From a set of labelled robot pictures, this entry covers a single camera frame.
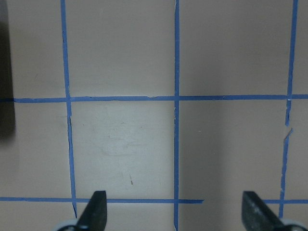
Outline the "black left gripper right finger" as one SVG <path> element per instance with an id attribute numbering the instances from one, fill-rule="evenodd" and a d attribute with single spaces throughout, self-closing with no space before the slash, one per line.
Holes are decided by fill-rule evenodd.
<path id="1" fill-rule="evenodd" d="M 282 231 L 285 227 L 253 191 L 242 194 L 242 223 L 247 231 Z"/>

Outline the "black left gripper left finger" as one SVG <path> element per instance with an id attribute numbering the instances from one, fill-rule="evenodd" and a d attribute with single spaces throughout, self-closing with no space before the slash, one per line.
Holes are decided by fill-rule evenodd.
<path id="1" fill-rule="evenodd" d="M 106 191 L 95 191 L 75 225 L 76 231 L 104 231 L 107 224 Z"/>

